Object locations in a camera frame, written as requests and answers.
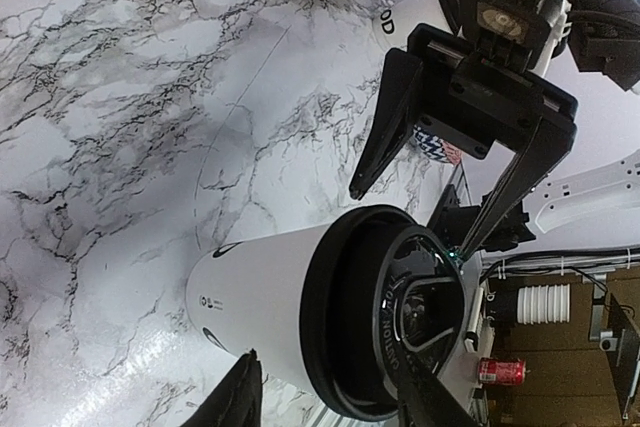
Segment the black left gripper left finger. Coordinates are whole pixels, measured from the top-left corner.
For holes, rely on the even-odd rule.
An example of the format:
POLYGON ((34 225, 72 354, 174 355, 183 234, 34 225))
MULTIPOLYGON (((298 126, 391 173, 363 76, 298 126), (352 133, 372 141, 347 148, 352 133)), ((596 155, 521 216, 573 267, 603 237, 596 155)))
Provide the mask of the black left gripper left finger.
POLYGON ((263 380, 255 350, 244 353, 182 427, 259 427, 263 380))

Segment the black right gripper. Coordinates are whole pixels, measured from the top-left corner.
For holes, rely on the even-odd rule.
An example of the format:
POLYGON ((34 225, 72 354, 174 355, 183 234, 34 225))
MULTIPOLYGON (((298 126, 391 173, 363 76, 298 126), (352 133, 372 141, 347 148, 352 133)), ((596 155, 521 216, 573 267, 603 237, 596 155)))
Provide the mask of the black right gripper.
MULTIPOLYGON (((481 214, 484 224, 528 195, 571 151, 577 100, 543 78, 513 72, 470 42, 427 24, 408 37, 408 52, 384 59, 371 130, 349 185, 363 198, 413 134, 413 127, 484 159, 499 143, 514 157, 481 214)), ((474 253, 469 233, 460 253, 474 253)))

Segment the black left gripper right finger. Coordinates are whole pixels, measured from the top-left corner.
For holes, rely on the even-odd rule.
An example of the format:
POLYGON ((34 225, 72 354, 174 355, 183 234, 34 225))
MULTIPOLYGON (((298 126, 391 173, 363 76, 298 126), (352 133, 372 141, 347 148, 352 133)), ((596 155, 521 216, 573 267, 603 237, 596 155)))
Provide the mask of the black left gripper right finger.
POLYGON ((400 426, 479 426, 430 370, 400 374, 398 417, 400 426))

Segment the white paper coffee cup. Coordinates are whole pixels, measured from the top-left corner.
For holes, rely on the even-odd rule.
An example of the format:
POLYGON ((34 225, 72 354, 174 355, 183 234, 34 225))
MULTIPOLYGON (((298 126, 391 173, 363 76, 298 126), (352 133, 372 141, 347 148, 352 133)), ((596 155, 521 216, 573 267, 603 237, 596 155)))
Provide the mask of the white paper coffee cup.
POLYGON ((378 14, 372 26, 379 46, 388 51, 405 49, 409 35, 421 23, 452 33, 439 0, 402 0, 378 14))

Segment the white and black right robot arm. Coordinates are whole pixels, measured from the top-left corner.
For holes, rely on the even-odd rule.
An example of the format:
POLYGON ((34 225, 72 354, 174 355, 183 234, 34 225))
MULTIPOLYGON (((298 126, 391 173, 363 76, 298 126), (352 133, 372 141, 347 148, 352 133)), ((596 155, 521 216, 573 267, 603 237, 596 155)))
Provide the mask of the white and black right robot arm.
POLYGON ((459 252, 476 250, 571 151, 577 100, 543 78, 556 47, 625 91, 639 82, 639 0, 452 0, 384 60, 372 129, 349 192, 361 199, 416 128, 476 159, 512 160, 459 252))

